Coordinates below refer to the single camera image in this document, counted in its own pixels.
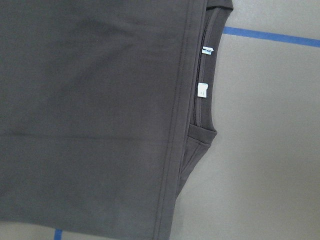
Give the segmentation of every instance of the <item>clothing tag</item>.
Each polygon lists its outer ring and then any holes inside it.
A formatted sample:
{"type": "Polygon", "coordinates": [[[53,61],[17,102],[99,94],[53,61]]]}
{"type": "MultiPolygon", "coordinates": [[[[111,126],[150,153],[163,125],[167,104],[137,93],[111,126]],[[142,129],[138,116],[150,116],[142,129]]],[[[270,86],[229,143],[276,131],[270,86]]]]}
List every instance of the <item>clothing tag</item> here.
{"type": "Polygon", "coordinates": [[[212,47],[203,46],[202,47],[202,53],[211,55],[211,53],[214,51],[212,47]]]}
{"type": "Polygon", "coordinates": [[[198,84],[198,97],[201,98],[206,98],[207,97],[207,89],[208,89],[208,84],[199,82],[198,84]]]}

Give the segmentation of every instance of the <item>blue line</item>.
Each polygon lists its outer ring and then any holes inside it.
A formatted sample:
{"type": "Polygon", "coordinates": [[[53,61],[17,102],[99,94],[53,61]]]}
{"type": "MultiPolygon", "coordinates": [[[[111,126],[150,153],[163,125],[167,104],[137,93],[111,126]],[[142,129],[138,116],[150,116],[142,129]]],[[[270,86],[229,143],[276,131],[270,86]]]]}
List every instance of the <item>blue line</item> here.
{"type": "Polygon", "coordinates": [[[56,229],[54,231],[54,239],[53,240],[61,240],[62,237],[62,230],[56,229]]]}
{"type": "Polygon", "coordinates": [[[283,35],[283,34],[277,34],[277,33],[271,33],[271,32],[264,32],[264,31],[253,31],[253,30],[230,27],[230,26],[224,27],[223,33],[229,34],[229,35],[236,35],[236,36],[249,37],[249,38],[255,38],[255,39],[266,39],[266,40],[320,48],[320,40],[312,39],[312,38],[283,35]]]}

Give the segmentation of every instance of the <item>blue tape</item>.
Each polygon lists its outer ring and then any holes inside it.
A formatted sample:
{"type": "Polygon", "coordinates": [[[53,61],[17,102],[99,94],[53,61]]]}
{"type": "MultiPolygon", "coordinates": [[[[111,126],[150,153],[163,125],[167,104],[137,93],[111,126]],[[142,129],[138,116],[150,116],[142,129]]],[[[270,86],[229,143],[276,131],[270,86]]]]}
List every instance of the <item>blue tape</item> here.
{"type": "Polygon", "coordinates": [[[54,231],[54,239],[53,240],[61,240],[62,238],[62,230],[56,229],[54,231]]]}
{"type": "Polygon", "coordinates": [[[226,26],[223,29],[224,34],[249,37],[255,39],[266,39],[283,43],[306,45],[320,48],[320,40],[305,38],[299,36],[283,35],[264,31],[253,31],[248,29],[226,26]]]}

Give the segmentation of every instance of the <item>garment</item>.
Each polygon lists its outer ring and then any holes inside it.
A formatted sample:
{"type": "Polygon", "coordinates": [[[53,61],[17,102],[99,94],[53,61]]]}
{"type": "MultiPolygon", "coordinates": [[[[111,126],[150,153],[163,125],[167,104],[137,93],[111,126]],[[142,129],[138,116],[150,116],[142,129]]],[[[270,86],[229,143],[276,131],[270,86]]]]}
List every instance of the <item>garment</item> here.
{"type": "Polygon", "coordinates": [[[232,8],[2,2],[0,220],[168,240],[176,198],[217,134],[213,75],[232,8]]]}

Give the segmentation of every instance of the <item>gray surface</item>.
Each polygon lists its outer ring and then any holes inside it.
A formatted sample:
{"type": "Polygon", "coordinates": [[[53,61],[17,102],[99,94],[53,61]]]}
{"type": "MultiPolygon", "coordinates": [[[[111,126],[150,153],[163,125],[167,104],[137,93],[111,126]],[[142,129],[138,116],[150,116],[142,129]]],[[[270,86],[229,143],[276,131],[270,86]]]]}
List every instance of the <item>gray surface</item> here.
{"type": "MultiPolygon", "coordinates": [[[[227,26],[320,39],[317,0],[233,3],[227,26]]],[[[319,62],[320,48],[222,36],[212,105],[218,135],[177,199],[171,240],[320,239],[319,62]]],[[[53,234],[0,224],[0,240],[53,234]]]]}

